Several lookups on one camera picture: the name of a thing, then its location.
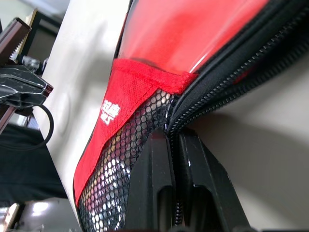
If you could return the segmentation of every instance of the zipper teeth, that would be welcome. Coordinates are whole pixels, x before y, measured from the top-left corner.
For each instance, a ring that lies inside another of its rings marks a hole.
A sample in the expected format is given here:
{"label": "zipper teeth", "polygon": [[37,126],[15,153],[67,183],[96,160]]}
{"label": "zipper teeth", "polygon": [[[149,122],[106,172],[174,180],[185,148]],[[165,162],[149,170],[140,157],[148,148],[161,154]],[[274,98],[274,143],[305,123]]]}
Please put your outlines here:
{"label": "zipper teeth", "polygon": [[[257,61],[259,61],[265,54],[268,53],[277,43],[281,42],[290,31],[292,31],[295,26],[297,26],[305,16],[307,16],[309,12],[309,7],[304,8],[291,22],[288,22],[282,29],[275,34],[258,52],[256,52],[250,59],[247,60],[240,68],[230,74],[225,80],[222,81],[217,87],[215,87],[209,94],[204,96],[200,101],[198,101],[194,106],[188,109],[184,114],[182,114],[177,121],[172,126],[170,132],[168,132],[168,138],[170,143],[170,149],[173,159],[173,151],[175,146],[176,135],[183,129],[187,124],[197,119],[198,117],[215,111],[224,105],[230,103],[231,101],[237,99],[241,95],[255,88],[256,86],[262,84],[263,82],[269,80],[271,77],[277,75],[286,67],[290,66],[296,59],[300,58],[305,52],[309,50],[309,39],[305,40],[303,43],[299,44],[297,47],[293,49],[293,51],[284,57],[284,59],[278,61],[271,69],[267,70],[265,73],[260,75],[259,77],[251,80],[250,82],[241,84],[237,86],[237,92],[233,92],[232,89],[228,94],[230,96],[226,96],[225,99],[219,100],[213,104],[210,104],[204,111],[199,111],[199,109],[205,106],[211,99],[221,93],[226,87],[231,85],[237,77],[244,74],[250,67],[252,67]],[[183,221],[183,207],[181,199],[178,199],[176,205],[176,214],[175,214],[175,225],[182,224]]]}
{"label": "zipper teeth", "polygon": [[230,74],[225,80],[222,81],[218,86],[216,86],[210,93],[204,96],[201,100],[199,100],[194,106],[188,109],[184,114],[182,114],[177,121],[172,126],[170,132],[168,133],[171,148],[174,146],[175,135],[188,123],[196,119],[197,117],[214,111],[217,108],[222,107],[224,104],[229,103],[231,100],[239,97],[243,93],[237,93],[234,97],[225,99],[224,101],[218,102],[213,106],[209,107],[207,110],[200,112],[191,118],[188,119],[188,116],[196,113],[201,107],[203,107],[206,103],[208,103],[212,98],[214,98],[218,93],[220,93],[227,86],[232,84],[237,77],[244,74],[250,67],[252,67],[257,61],[259,61],[264,55],[266,55],[275,45],[281,42],[290,31],[292,31],[295,26],[297,26],[302,19],[307,15],[309,11],[309,7],[304,8],[302,12],[300,12],[291,22],[288,22],[285,26],[281,28],[281,30],[275,34],[258,52],[256,52],[250,59],[248,59],[242,66],[240,66],[237,70],[235,70],[232,74]]}

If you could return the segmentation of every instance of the clear plastic panel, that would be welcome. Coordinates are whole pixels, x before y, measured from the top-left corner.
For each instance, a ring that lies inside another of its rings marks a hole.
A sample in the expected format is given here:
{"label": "clear plastic panel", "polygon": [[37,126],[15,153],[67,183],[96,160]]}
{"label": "clear plastic panel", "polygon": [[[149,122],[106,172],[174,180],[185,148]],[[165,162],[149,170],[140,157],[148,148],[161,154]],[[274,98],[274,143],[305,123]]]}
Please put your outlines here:
{"label": "clear plastic panel", "polygon": [[265,6],[267,0],[135,0],[120,58],[167,72],[194,72]]}

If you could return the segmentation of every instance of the red fabric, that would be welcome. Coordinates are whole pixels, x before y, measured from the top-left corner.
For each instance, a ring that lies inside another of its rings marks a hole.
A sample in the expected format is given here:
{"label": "red fabric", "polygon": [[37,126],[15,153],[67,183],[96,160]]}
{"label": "red fabric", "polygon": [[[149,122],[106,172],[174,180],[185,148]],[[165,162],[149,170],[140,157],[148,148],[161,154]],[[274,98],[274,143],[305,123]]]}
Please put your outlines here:
{"label": "red fabric", "polygon": [[[135,60],[114,60],[93,136],[75,171],[74,190],[77,206],[104,144],[129,120],[136,109],[157,89],[171,94],[181,94],[196,77],[197,74],[187,72],[182,75],[168,73]],[[105,112],[111,109],[110,115],[113,117],[108,119]]]}

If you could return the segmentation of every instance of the mesh netting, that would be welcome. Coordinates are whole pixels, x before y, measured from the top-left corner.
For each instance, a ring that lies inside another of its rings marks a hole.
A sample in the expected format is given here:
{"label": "mesh netting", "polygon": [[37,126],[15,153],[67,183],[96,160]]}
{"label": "mesh netting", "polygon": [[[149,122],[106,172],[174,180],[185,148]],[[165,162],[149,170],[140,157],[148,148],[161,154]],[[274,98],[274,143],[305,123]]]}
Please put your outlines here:
{"label": "mesh netting", "polygon": [[131,169],[148,135],[163,127],[173,96],[157,90],[105,145],[79,200],[86,232],[124,227]]}

